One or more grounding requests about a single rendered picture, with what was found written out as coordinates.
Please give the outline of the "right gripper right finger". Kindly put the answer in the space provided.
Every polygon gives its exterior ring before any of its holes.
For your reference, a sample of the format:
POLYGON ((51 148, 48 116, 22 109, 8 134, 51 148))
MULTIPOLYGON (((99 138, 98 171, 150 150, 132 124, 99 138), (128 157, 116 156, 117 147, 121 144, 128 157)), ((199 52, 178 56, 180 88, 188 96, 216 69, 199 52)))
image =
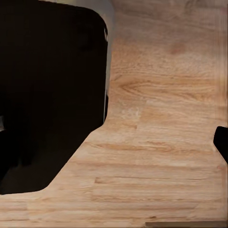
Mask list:
POLYGON ((228 128, 218 126, 213 140, 216 148, 228 163, 228 128))

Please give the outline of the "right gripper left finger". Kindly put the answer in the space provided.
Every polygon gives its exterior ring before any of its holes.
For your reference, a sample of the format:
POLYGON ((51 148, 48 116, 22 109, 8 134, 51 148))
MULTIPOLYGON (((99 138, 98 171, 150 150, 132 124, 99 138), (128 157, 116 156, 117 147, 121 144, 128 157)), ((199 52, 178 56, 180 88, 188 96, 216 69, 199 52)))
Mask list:
POLYGON ((0 183, 24 145, 20 126, 0 132, 0 183))

